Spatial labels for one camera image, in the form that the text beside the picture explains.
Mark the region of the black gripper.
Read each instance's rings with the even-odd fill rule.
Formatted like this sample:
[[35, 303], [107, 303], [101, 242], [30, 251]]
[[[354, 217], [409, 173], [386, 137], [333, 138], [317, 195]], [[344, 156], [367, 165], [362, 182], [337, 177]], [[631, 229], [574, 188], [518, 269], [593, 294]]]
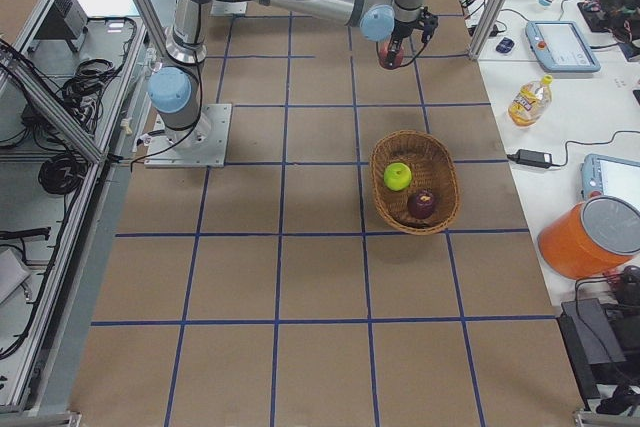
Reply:
[[394, 29], [387, 44], [386, 63], [395, 62], [398, 52], [396, 44], [400, 45], [406, 38], [411, 36], [414, 30], [422, 31], [423, 24], [424, 21], [421, 18], [414, 19], [410, 22], [394, 21]]

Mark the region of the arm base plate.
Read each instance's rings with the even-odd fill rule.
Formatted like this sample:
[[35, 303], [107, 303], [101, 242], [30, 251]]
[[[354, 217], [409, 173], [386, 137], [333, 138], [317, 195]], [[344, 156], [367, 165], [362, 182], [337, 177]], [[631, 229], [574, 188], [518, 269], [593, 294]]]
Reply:
[[245, 16], [247, 7], [247, 2], [226, 2], [213, 0], [211, 3], [210, 15], [212, 17]]
[[175, 146], [189, 130], [182, 133], [165, 132], [164, 122], [156, 115], [154, 128], [162, 133], [153, 136], [148, 143], [143, 159], [149, 168], [222, 168], [225, 165], [226, 149], [231, 124], [232, 105], [206, 104], [196, 128]]

